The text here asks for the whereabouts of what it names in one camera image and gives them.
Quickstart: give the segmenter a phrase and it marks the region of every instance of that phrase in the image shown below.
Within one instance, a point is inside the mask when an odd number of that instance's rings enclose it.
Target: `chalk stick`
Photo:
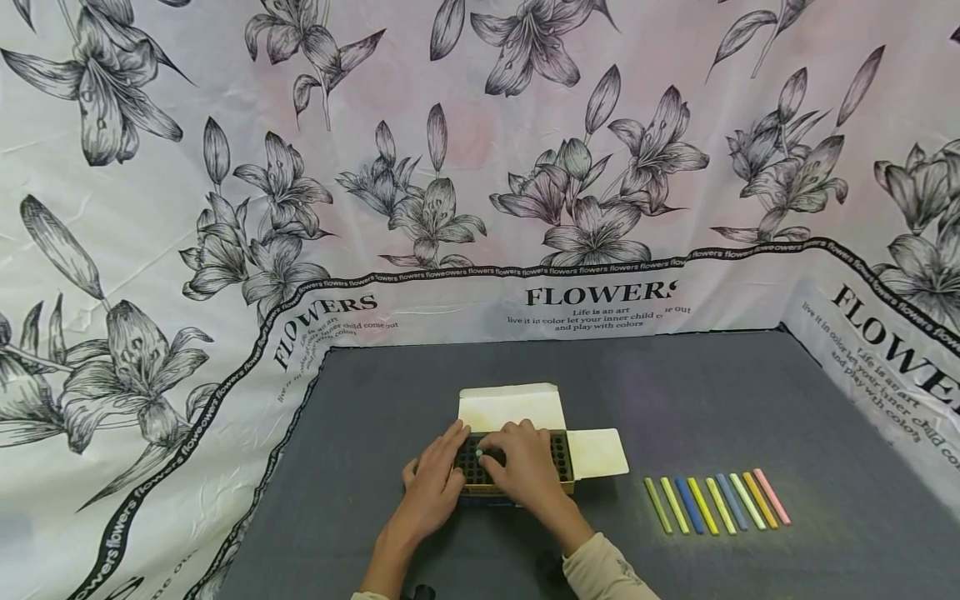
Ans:
[[[777,511],[777,515],[780,517],[780,520],[784,525],[792,524],[790,520],[790,515],[786,513],[783,509],[783,505],[780,504],[780,499],[777,498],[777,493],[774,492],[773,486],[770,485],[770,482],[767,481],[767,476],[763,474],[763,471],[759,468],[754,469],[754,476],[756,477],[757,482],[760,484],[760,487],[763,488],[763,493],[767,494],[767,499],[770,500],[770,504],[774,505],[774,510]]]
[[[736,473],[731,473],[730,480],[733,481],[733,486],[736,488],[736,492],[740,494],[740,499],[743,500],[743,505],[747,507],[747,512],[750,513],[750,518],[754,520],[754,525],[756,525],[756,528],[760,531],[766,531],[767,524],[763,522],[763,517],[761,517],[760,513],[756,511],[754,501],[750,499],[750,493],[747,492],[747,489],[743,487],[743,482],[740,481],[740,476]]]
[[[740,531],[747,531],[747,519],[743,516],[743,511],[740,510],[740,503],[736,501],[736,496],[733,495],[733,489],[730,487],[730,482],[727,481],[727,476],[723,473],[717,473],[717,483],[720,484],[720,489],[723,490],[723,494],[727,497],[727,504],[730,505],[730,509],[733,511],[733,518],[736,519],[736,524],[740,527]]]
[[[730,518],[730,513],[727,512],[727,505],[724,504],[723,496],[720,495],[720,488],[717,488],[717,483],[713,481],[712,477],[707,478],[707,489],[710,490],[710,495],[713,496],[713,503],[717,505],[717,510],[720,511],[720,518],[723,519],[727,533],[735,536],[736,527],[733,527],[733,519]]]
[[[693,531],[702,536],[704,534],[704,522],[700,518],[700,513],[697,512],[697,505],[693,502],[693,494],[690,493],[690,488],[682,477],[677,477],[676,483],[677,490],[680,491],[680,498],[683,499],[684,506],[686,506],[686,513],[690,515],[690,524],[693,525]]]
[[[677,495],[673,493],[673,485],[670,484],[670,480],[666,477],[660,478],[660,485],[663,487],[663,493],[666,494],[666,499],[670,502],[670,508],[673,509],[673,516],[677,518],[677,523],[680,525],[680,532],[685,536],[689,536],[690,528],[686,526],[686,518],[684,518],[684,512],[680,510]]]
[[[743,480],[747,482],[747,487],[750,488],[750,493],[754,495],[756,505],[760,507],[760,512],[763,514],[763,518],[767,519],[767,524],[770,525],[770,529],[779,529],[780,526],[777,524],[774,514],[770,512],[770,507],[767,506],[767,501],[763,499],[763,494],[760,492],[760,488],[756,486],[754,476],[749,472],[743,473]]]
[[[663,505],[660,503],[660,497],[657,495],[657,488],[654,487],[654,480],[646,477],[643,479],[643,485],[647,487],[647,492],[650,493],[650,499],[653,500],[654,510],[657,511],[657,517],[660,518],[660,525],[663,526],[663,531],[666,532],[666,535],[673,535],[673,527],[670,526],[670,521],[666,519],[666,513],[663,511]]]
[[[697,480],[693,477],[687,477],[686,483],[690,484],[690,489],[693,490],[693,497],[697,500],[697,506],[700,507],[700,512],[704,514],[704,520],[707,522],[707,528],[710,530],[710,534],[719,536],[720,530],[717,529],[717,524],[713,520],[713,515],[707,506],[707,501],[704,499],[703,493],[700,492],[700,486],[697,485]]]

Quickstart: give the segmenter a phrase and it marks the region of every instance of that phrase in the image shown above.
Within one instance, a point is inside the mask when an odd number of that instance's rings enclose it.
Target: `beige sleeve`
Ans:
[[[564,559],[564,575],[580,600],[659,600],[600,533]]]

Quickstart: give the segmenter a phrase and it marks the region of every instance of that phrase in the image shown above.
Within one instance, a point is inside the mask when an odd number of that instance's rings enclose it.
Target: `right hand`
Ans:
[[[480,466],[500,490],[534,515],[542,515],[566,500],[550,455],[550,432],[546,429],[534,428],[529,419],[520,425],[508,422],[503,429],[481,440],[479,447],[503,450],[506,467],[488,455],[480,457]]]

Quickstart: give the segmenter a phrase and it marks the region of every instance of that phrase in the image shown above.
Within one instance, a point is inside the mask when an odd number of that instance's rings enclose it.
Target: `gray table surface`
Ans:
[[[456,419],[460,390],[542,381],[559,385],[570,429],[619,429],[631,474],[575,497],[664,600],[960,594],[960,526],[792,337],[758,332],[331,352],[221,598],[348,600],[400,470]],[[792,527],[666,536],[643,487],[754,467]],[[572,598],[541,555],[559,553],[522,509],[463,508],[407,589]]]

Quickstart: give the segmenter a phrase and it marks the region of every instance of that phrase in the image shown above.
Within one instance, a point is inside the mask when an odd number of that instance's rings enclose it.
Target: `left hand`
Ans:
[[[387,524],[391,537],[416,546],[446,523],[467,482],[464,473],[452,467],[469,433],[469,426],[457,420],[407,464],[403,470],[406,494]]]

